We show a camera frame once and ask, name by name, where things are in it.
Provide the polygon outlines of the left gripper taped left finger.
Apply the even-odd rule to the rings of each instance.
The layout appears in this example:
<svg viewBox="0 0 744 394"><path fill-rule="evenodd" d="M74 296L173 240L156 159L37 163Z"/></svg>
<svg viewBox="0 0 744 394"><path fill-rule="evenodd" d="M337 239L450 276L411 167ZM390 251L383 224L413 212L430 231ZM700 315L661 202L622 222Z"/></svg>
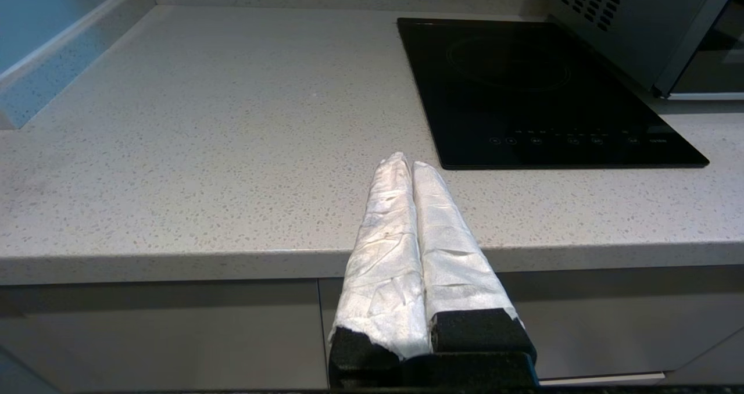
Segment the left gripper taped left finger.
<svg viewBox="0 0 744 394"><path fill-rule="evenodd" d="M380 161L329 334L332 387L388 385L399 365L430 353L412 172Z"/></svg>

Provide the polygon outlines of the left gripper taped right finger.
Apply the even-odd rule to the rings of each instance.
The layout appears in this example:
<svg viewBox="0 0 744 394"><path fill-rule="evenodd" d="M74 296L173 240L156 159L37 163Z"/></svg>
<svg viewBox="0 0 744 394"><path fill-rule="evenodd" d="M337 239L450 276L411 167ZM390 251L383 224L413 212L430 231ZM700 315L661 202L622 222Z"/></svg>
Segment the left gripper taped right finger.
<svg viewBox="0 0 744 394"><path fill-rule="evenodd" d="M436 353L537 353L441 175L413 166L425 311Z"/></svg>

